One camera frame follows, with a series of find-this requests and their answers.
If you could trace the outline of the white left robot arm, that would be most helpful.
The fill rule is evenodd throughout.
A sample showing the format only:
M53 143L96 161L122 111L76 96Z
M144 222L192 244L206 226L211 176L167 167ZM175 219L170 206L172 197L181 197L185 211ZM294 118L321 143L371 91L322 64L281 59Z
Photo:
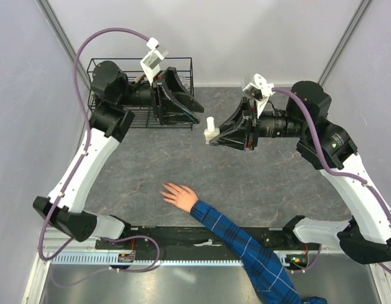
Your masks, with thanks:
M160 125L200 123L204 107L181 82L174 67L167 67L150 79L145 74L129 77L110 60L93 70L91 93L94 107L89 129L71 164L47 196L35 198L32 206L50 226L78 242L104 236L118 249L127 248L131 233L115 216L100 217L85 211L94 181L109 156L124 140L134 121L134 108L151 112Z

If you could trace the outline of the blue plaid sleeve forearm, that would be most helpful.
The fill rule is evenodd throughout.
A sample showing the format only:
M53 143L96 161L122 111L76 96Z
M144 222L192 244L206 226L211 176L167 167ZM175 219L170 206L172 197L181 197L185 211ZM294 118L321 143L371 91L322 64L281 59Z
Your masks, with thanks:
M243 263L252 286L263 303L326 303L311 296L303 299L297 293L278 256L260 245L245 230L204 201L197 201L191 216L212 231Z

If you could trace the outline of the clear nail polish bottle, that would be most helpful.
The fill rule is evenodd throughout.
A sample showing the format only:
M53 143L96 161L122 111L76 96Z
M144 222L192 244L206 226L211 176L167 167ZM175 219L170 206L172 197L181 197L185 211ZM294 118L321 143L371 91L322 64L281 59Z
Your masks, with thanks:
M220 130L217 127L213 131L209 131L208 129L205 129L203 131L203 135L205 137L205 144L210 144L211 140L217 137L219 134L220 134Z

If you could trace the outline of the white nail polish cap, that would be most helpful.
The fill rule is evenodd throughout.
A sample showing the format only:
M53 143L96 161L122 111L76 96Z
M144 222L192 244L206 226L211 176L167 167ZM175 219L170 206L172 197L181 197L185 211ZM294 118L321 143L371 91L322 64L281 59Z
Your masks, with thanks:
M213 132L215 130L214 117L207 117L207 131Z

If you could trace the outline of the person's hand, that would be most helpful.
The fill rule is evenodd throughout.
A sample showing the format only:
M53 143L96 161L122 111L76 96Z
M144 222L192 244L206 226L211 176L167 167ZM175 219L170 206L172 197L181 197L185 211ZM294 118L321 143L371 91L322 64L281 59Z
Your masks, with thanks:
M168 182L163 187L165 190L160 192L163 200L187 213L198 201L196 193L187 186Z

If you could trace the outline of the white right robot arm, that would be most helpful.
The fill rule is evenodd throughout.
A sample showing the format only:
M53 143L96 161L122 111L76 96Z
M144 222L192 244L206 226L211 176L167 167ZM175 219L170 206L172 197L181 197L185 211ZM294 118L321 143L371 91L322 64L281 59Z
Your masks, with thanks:
M295 138L301 157L337 190L350 211L343 221L292 218L270 247L297 249L308 243L342 250L363 265L391 261L391 208L368 175L349 133L328 120L331 97L316 82L303 80L291 89L286 108L266 110L278 88L262 77L244 88L236 111L220 126L207 118L206 143L237 150L255 149L260 138Z

